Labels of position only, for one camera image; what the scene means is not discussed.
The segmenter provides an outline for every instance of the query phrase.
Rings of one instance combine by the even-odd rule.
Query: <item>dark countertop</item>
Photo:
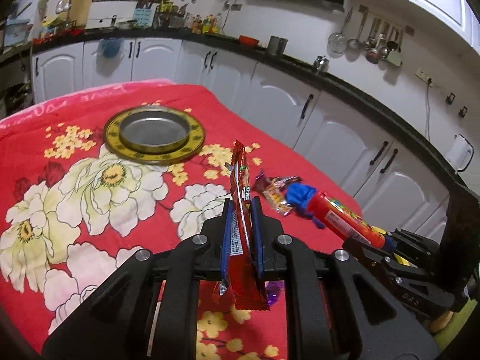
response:
[[[331,74],[324,76],[316,76],[311,72],[311,65],[294,59],[289,56],[277,58],[266,54],[265,49],[257,47],[251,49],[249,47],[238,44],[236,40],[222,38],[219,36],[193,35],[187,30],[92,30],[87,31],[84,35],[75,37],[65,37],[52,40],[51,42],[38,44],[33,46],[33,54],[37,54],[55,47],[78,42],[89,42],[99,40],[106,37],[122,37],[122,38],[174,38],[191,42],[205,44],[210,47],[218,47],[223,50],[231,51],[243,56],[252,58],[285,72],[296,79],[309,84],[318,90],[327,91],[335,97],[341,99],[354,109],[366,115],[370,120],[378,124],[401,144],[411,150],[447,187],[450,188],[452,182],[465,185],[464,181],[447,160],[435,149],[435,147],[426,140],[417,130],[413,128],[407,121],[397,115],[390,108],[381,102],[361,91],[360,89],[348,84]]]

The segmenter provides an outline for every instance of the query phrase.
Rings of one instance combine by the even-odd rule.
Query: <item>purple wrapper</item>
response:
[[[280,299],[280,294],[285,286],[285,282],[281,281],[269,281],[265,286],[267,292],[268,306],[272,307]]]

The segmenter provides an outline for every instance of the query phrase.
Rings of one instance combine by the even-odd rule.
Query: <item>red tablecloth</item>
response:
[[[191,112],[206,129],[202,152],[170,167],[118,159],[102,143],[116,112],[144,103]],[[140,247],[174,248],[219,215],[229,195],[222,164],[235,139],[248,146],[250,175],[299,175],[360,213],[356,202],[283,144],[227,110],[207,89],[157,81],[126,83],[55,99],[0,124],[0,302],[37,351],[95,288]],[[341,246],[291,214],[284,231],[324,252]],[[285,359],[284,295],[271,311],[215,304],[202,283],[197,358]]]

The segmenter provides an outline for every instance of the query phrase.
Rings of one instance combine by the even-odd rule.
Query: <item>round tin tray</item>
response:
[[[143,164],[170,165],[197,154],[205,130],[190,114],[143,105],[114,115],[104,127],[104,142],[121,158]]]

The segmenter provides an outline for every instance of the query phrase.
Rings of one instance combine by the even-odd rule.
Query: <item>white electric kettle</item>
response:
[[[457,173],[464,172],[473,159],[473,146],[463,135],[455,135],[451,149],[446,155],[447,161]]]

